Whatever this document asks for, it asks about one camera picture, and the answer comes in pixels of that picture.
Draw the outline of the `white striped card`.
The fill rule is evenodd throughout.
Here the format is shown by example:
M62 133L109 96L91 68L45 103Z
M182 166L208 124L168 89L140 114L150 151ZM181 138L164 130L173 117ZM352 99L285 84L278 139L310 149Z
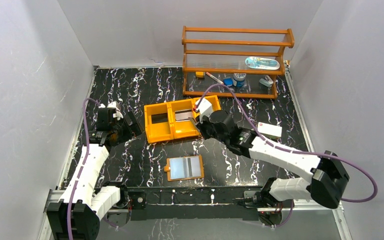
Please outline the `white striped card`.
M199 156L191 156L186 158L186 176L188 178L198 178L201 174L201 160Z
M194 113L190 109L177 110L174 112L174 119L176 122L189 121L190 118L194 117Z

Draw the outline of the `orange three-compartment plastic bin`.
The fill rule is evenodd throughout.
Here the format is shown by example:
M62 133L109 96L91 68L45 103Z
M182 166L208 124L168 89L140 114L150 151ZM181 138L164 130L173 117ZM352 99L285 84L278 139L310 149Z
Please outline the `orange three-compartment plastic bin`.
M199 116L193 111L199 100L189 98L144 106L145 134L149 144L197 137L200 135L189 120Z

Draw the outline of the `orange leather card holder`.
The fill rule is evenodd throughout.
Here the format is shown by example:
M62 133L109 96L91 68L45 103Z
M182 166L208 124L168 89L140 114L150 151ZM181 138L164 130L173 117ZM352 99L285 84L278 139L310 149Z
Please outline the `orange leather card holder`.
M204 164L201 155L199 156L201 164L201 176L200 177L187 177L186 176L186 158L193 156L183 156L183 157L173 157L166 160L166 166L163 168L164 172L167 174L167 180L172 181L182 181L182 180L193 180L193 179L202 179L204 178Z

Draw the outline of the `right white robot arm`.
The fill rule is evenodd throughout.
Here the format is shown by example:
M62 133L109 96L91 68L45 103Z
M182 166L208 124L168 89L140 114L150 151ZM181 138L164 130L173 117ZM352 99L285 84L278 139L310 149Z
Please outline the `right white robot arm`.
M271 177L259 193L243 201L251 207L268 206L288 200L313 200L336 209L349 182L349 175L334 154L316 156L259 136L254 129L239 127L224 110L214 110L206 99L195 101L197 117L192 123L202 137L215 139L238 156L262 160L296 174L296 178Z

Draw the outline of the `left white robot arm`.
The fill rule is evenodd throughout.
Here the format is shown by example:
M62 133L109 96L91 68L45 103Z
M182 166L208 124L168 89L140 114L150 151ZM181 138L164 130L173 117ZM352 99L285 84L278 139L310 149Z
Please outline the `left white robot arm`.
M133 112L121 112L113 101L100 104L95 128L83 121L85 144L74 174L62 195L51 202L46 215L55 240L95 240L101 220L112 208L132 207L133 200L125 184L108 181L100 189L96 184L112 148L142 134L143 129Z

